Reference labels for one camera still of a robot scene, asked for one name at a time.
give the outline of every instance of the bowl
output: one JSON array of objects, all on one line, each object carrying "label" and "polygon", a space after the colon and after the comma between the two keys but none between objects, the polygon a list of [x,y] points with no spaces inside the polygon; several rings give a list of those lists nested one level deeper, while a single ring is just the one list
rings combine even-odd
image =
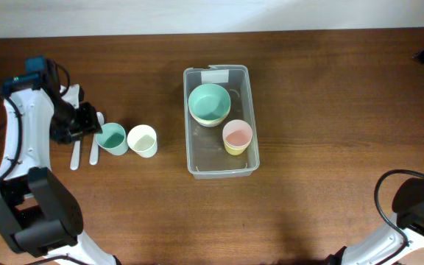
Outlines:
[{"label": "bowl", "polygon": [[204,84],[195,88],[188,98],[189,112],[202,126],[220,124],[230,112],[231,99],[227,90],[217,84]]}]

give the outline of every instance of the teal cup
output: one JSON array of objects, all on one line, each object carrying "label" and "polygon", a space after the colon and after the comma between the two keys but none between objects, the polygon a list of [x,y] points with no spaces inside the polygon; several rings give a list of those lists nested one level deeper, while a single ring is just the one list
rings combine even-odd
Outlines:
[{"label": "teal cup", "polygon": [[203,126],[212,127],[225,120],[230,112],[231,100],[222,86],[204,84],[192,91],[188,106],[196,121]]},{"label": "teal cup", "polygon": [[113,122],[102,125],[102,133],[96,134],[96,142],[113,155],[123,155],[129,149],[124,128]]}]

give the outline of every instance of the white utensil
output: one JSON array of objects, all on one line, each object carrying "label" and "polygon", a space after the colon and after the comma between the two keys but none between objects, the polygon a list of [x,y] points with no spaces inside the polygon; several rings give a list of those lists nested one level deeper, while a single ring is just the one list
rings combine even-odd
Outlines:
[{"label": "white utensil", "polygon": [[73,147],[73,154],[71,154],[70,169],[77,170],[80,166],[80,147],[81,141],[75,141]]},{"label": "white utensil", "polygon": [[[96,113],[96,115],[97,115],[97,121],[99,121],[99,125],[102,126],[104,124],[104,116],[100,112]],[[91,154],[89,154],[89,164],[93,166],[96,165],[98,159],[99,159],[99,146],[97,145],[97,142],[96,142],[96,136],[94,136],[93,144],[91,144]]]}]

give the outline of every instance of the white cup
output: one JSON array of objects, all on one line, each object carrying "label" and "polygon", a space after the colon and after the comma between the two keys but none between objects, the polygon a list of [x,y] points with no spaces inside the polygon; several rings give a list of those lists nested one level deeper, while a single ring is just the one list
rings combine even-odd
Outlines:
[{"label": "white cup", "polygon": [[143,158],[152,157],[158,150],[156,132],[148,125],[138,125],[132,128],[127,136],[127,144]]}]

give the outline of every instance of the white label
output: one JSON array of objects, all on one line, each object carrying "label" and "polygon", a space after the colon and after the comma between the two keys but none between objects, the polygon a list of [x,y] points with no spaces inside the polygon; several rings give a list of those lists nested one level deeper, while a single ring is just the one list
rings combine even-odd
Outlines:
[{"label": "white label", "polygon": [[228,82],[228,70],[201,71],[202,84]]}]

